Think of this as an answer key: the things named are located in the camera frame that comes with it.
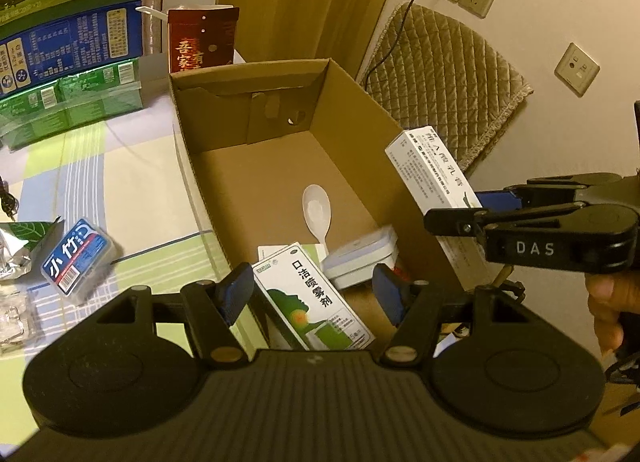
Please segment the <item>person right hand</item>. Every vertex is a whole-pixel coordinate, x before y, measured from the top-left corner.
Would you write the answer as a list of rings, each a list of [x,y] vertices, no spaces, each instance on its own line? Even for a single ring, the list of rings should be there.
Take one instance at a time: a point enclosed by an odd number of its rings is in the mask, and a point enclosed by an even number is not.
[[[611,306],[615,278],[608,274],[586,274],[588,308],[593,316],[593,330],[603,357],[622,346],[624,332],[618,322],[620,312]]]

